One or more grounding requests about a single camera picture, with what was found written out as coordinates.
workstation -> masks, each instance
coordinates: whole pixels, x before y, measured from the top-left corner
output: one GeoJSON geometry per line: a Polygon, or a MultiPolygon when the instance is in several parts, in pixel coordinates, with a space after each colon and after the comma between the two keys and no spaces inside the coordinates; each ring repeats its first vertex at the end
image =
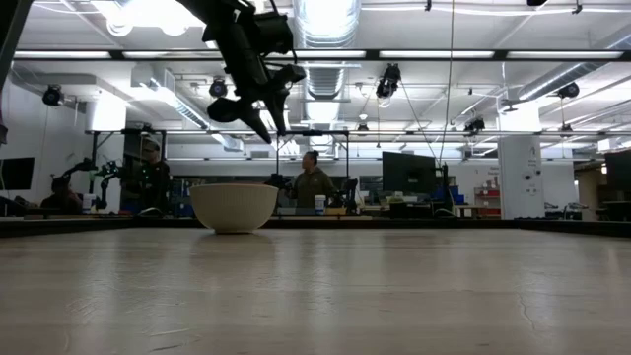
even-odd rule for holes
{"type": "Polygon", "coordinates": [[[631,345],[628,5],[10,2],[8,352],[631,345]]]}

person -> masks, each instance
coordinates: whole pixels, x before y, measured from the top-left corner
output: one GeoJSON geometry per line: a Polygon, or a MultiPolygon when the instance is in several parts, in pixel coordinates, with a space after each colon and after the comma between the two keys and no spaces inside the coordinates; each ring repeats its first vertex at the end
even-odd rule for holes
{"type": "Polygon", "coordinates": [[[304,173],[298,175],[292,198],[298,200],[298,208],[316,208],[316,196],[331,197],[336,188],[330,177],[317,166],[317,151],[307,152],[303,157],[304,173]]]}
{"type": "Polygon", "coordinates": [[[56,209],[64,215],[80,215],[83,201],[70,189],[70,179],[57,177],[52,181],[52,195],[41,202],[41,208],[56,209]]]}
{"type": "Polygon", "coordinates": [[[147,162],[142,167],[141,178],[143,209],[158,208],[166,213],[171,169],[162,160],[160,144],[152,138],[143,139],[142,156],[147,162]]]}

ceiling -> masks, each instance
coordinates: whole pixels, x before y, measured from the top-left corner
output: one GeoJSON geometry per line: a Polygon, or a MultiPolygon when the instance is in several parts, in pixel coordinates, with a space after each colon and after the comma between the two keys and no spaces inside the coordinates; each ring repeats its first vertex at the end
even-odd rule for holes
{"type": "MultiPolygon", "coordinates": [[[[69,2],[77,11],[94,12],[86,1],[69,2]]],[[[281,11],[291,14],[290,0],[276,1],[281,11]]],[[[532,11],[526,0],[456,0],[457,9],[505,12],[532,11]]],[[[574,0],[549,0],[541,11],[570,9],[574,0]]],[[[631,1],[582,1],[586,9],[631,11],[631,1]]],[[[452,14],[441,11],[452,6],[451,1],[434,1],[434,10],[425,12],[425,2],[418,1],[363,1],[357,48],[432,48],[450,47],[452,14]]],[[[106,19],[101,14],[77,15],[62,3],[35,1],[22,34],[20,49],[175,49],[206,48],[201,42],[201,28],[190,28],[184,35],[165,35],[159,28],[134,28],[127,36],[115,37],[107,32],[106,19]]],[[[454,48],[471,49],[595,49],[595,43],[628,25],[628,13],[568,13],[541,16],[478,16],[454,14],[454,48]]],[[[169,129],[185,127],[182,118],[170,106],[137,97],[131,88],[130,72],[133,62],[29,62],[20,61],[18,72],[92,74],[115,86],[131,98],[129,119],[151,121],[169,129]]],[[[211,103],[208,86],[213,77],[223,75],[220,62],[160,62],[159,69],[171,70],[177,80],[176,90],[187,97],[200,112],[211,103]]],[[[374,84],[383,75],[385,62],[364,61],[361,67],[349,69],[338,120],[331,128],[356,129],[360,113],[368,116],[371,130],[402,130],[418,128],[440,130],[446,122],[458,129],[469,115],[458,117],[483,96],[497,93],[504,87],[518,88],[561,65],[560,62],[401,62],[403,88],[392,97],[388,107],[379,108],[374,95],[374,84]]],[[[631,99],[631,81],[623,81],[597,95],[591,92],[629,76],[630,63],[612,63],[577,81],[581,87],[578,98],[566,100],[558,109],[556,98],[539,101],[543,128],[558,127],[566,120],[584,116],[631,99]]],[[[305,126],[303,87],[296,85],[287,102],[290,123],[294,128],[305,126]]],[[[496,112],[490,106],[478,112],[487,117],[487,129],[495,127],[496,112]]],[[[631,124],[629,110],[595,119],[582,130],[606,129],[621,122],[631,124]]]]}

monitor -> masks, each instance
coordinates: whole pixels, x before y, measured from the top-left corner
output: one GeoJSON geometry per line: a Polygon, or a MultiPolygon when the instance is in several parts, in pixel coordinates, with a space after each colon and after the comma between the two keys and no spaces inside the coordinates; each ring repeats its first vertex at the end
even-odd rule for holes
{"type": "Polygon", "coordinates": [[[436,159],[400,153],[382,153],[384,191],[433,193],[436,159]]]}
{"type": "Polygon", "coordinates": [[[604,155],[607,185],[618,190],[631,190],[631,151],[604,155]]]}
{"type": "Polygon", "coordinates": [[[0,190],[29,190],[33,180],[35,158],[4,159],[2,165],[2,181],[0,190]]]}

table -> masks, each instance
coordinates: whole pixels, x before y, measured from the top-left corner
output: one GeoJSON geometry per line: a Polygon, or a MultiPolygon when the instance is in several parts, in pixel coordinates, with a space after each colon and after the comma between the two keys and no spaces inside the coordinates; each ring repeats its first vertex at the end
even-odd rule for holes
{"type": "Polygon", "coordinates": [[[7,354],[625,354],[631,244],[524,230],[0,239],[7,354]]]}

